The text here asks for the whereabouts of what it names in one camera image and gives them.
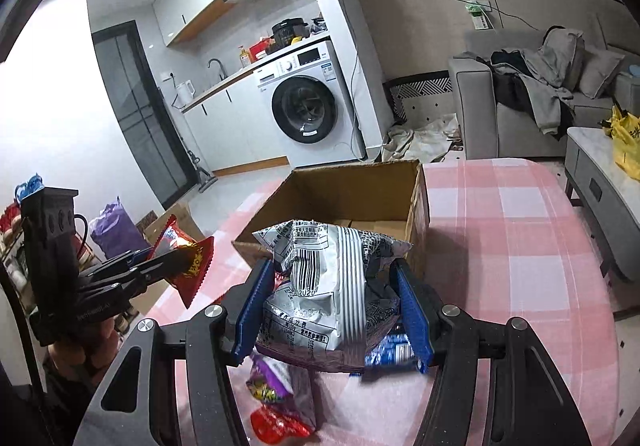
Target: faucet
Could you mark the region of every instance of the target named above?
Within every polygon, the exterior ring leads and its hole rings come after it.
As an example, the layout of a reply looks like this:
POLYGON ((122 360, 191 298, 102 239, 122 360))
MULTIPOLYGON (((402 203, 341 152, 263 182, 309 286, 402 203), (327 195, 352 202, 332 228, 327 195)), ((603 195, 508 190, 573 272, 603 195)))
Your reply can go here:
POLYGON ((225 66, 222 65, 222 62, 220 62, 219 59, 217 58, 211 58, 211 60, 209 60, 209 63, 207 64, 207 69, 211 69, 211 62, 218 62, 218 65, 220 65, 220 80, 224 80, 225 78, 228 78, 228 76, 226 75, 225 66))

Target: gray sofa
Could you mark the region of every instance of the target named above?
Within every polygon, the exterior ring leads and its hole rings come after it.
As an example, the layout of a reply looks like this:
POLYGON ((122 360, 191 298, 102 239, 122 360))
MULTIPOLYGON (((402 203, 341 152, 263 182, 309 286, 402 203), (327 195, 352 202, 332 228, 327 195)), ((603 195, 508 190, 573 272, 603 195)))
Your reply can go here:
MULTIPOLYGON (((544 32, 532 30, 485 30, 465 33, 465 44, 467 51, 489 60, 492 52, 502 48, 537 49, 543 36, 544 32)), ((449 76, 467 159, 564 156, 566 137, 556 141, 543 135, 529 115, 495 103, 491 70, 486 65, 469 58, 450 58, 449 76)), ((638 114, 640 80, 618 74, 611 87, 621 106, 638 114)), ((610 118, 613 105, 610 97, 592 100, 577 90, 567 103, 578 127, 598 127, 601 119, 610 118)))

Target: yellow plastic bag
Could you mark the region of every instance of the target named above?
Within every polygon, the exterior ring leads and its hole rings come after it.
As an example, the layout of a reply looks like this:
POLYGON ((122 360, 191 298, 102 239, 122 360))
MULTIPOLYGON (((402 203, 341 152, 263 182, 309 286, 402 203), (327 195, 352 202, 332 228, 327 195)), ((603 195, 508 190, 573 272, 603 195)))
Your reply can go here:
POLYGON ((640 181, 640 119, 620 108, 614 100, 613 113, 603 123, 607 136, 613 139, 613 159, 626 174, 640 181))

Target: pink checkered tablecloth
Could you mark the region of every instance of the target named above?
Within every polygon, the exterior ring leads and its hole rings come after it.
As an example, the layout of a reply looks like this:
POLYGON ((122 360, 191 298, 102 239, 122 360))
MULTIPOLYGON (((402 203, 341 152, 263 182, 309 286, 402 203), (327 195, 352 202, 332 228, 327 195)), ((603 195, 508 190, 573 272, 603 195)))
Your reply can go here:
MULTIPOLYGON (((553 358, 582 414, 594 446, 612 441, 618 411, 618 349, 606 286, 588 235, 556 178, 524 159, 454 161, 425 166, 431 211, 426 281, 445 303, 504 323, 527 319, 553 358)), ((231 245, 278 187, 263 185, 214 234, 207 277, 188 311, 168 289, 148 316, 183 321, 243 282, 249 267, 231 245)), ((249 364, 229 375, 247 435, 259 403, 244 381, 249 364)), ((478 366, 468 444, 481 444, 488 398, 488 360, 478 366)), ((184 364, 177 365, 183 443, 192 444, 184 364)), ((331 445, 411 445, 433 378, 412 372, 361 383, 346 374, 314 374, 319 429, 331 445)))

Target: purple snack bag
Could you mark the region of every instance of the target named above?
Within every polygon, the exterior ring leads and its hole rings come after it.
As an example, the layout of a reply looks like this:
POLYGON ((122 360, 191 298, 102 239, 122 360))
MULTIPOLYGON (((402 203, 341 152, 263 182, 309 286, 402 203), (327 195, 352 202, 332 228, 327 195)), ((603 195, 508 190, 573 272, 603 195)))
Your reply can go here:
POLYGON ((313 431, 316 428, 316 410, 309 371, 263 356, 255 350, 250 357, 254 365, 246 386, 252 396, 313 431))
POLYGON ((146 249, 149 243, 140 234, 120 203, 107 204, 95 219, 89 222, 91 239, 100 246, 104 256, 108 259, 117 257, 126 251, 146 249))

